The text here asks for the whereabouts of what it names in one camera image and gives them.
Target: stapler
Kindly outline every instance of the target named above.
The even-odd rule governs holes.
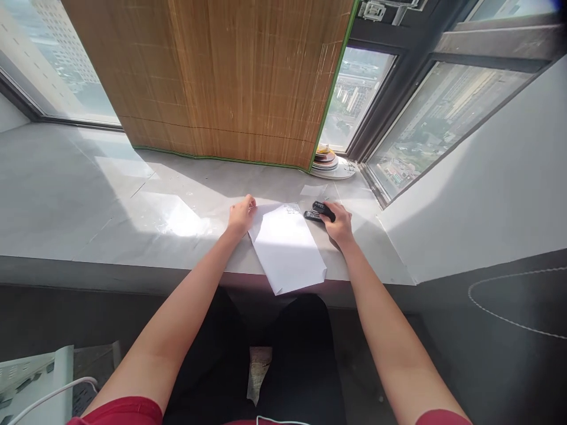
[[[304,212],[303,216],[306,220],[318,221],[319,223],[322,223],[323,220],[321,219],[321,217],[319,217],[320,214],[326,215],[331,219],[332,223],[335,221],[335,214],[329,209],[328,206],[319,201],[313,202],[312,210]]]

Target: person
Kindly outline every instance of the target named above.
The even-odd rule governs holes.
[[[397,422],[470,424],[357,245],[352,214],[341,204],[326,205],[336,219],[321,218],[346,260],[360,322]],[[346,424],[329,316],[316,295],[298,297],[268,328],[272,361],[257,405],[246,399],[246,327],[218,286],[255,212],[251,195],[230,207],[223,235],[158,309],[83,416],[69,425]]]

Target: cable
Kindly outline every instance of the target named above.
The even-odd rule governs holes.
[[[473,291],[473,288],[475,288],[476,286],[480,285],[481,283],[485,283],[485,282],[490,282],[491,280],[498,280],[498,279],[505,279],[507,277],[517,277],[517,276],[526,276],[528,274],[536,274],[536,273],[549,273],[549,272],[559,272],[559,271],[563,271],[563,270],[567,270],[567,267],[556,267],[554,269],[543,269],[543,270],[533,270],[531,272],[523,272],[523,273],[513,273],[513,274],[506,274],[504,276],[497,276],[497,277],[490,277],[488,279],[483,279],[483,280],[479,280],[478,282],[473,283],[471,286],[468,287],[468,298],[481,310],[487,312],[490,315],[493,315],[494,317],[503,320],[507,323],[510,323],[512,325],[516,325],[522,329],[525,329],[527,331],[532,331],[535,332],[537,334],[541,334],[541,335],[546,335],[546,336],[551,336],[553,338],[559,338],[559,339],[567,339],[567,336],[563,336],[563,335],[557,335],[557,334],[550,334],[549,332],[543,332],[543,331],[538,331],[537,329],[532,329],[532,328],[528,328],[527,326],[521,325],[519,323],[516,322],[512,322],[509,319],[506,319],[502,316],[498,316],[498,314],[496,313],[492,313],[492,311],[482,307],[478,302],[475,301],[475,299],[473,298],[473,295],[471,294],[471,292]]]
[[[31,412],[33,409],[35,409],[36,407],[38,407],[41,403],[49,400],[50,398],[56,396],[59,393],[62,393],[65,390],[68,390],[69,388],[74,387],[77,384],[81,384],[83,382],[87,382],[89,384],[91,384],[93,386],[93,389],[96,393],[98,393],[96,387],[97,385],[99,385],[99,383],[97,382],[96,379],[92,378],[92,377],[84,377],[84,378],[79,378],[78,380],[74,380],[73,382],[68,383],[67,385],[65,385],[64,387],[59,388],[58,390],[53,391],[52,393],[47,394],[45,397],[41,397],[38,401],[36,401],[34,404],[30,404],[28,407],[26,407],[25,409],[23,409],[22,413],[20,413],[19,415],[17,415],[14,419],[12,419],[8,425],[15,425],[17,424],[24,416],[26,416],[29,412]]]
[[[266,421],[270,421],[271,423],[277,423],[277,424],[309,425],[309,424],[306,424],[305,422],[295,422],[295,421],[283,421],[283,422],[278,422],[278,421],[275,421],[274,419],[270,419],[270,418],[267,418],[267,417],[264,417],[264,416],[260,416],[260,415],[258,415],[258,416],[256,417],[256,425],[259,425],[260,419],[266,420]]]

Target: white countertop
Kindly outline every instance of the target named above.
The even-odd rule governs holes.
[[[384,283],[413,285],[357,172],[328,181],[301,171],[134,151],[125,134],[28,124],[0,134],[0,255],[192,269],[224,231],[228,209],[247,193],[259,203],[340,201]],[[322,224],[308,222],[327,280],[348,280],[343,255]],[[227,272],[263,274],[248,236]]]

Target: black pants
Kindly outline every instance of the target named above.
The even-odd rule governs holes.
[[[261,415],[309,425],[346,425],[325,303],[302,295],[268,328],[272,362],[258,406],[246,399],[250,351],[246,326],[219,288],[183,362],[164,425],[221,425]]]

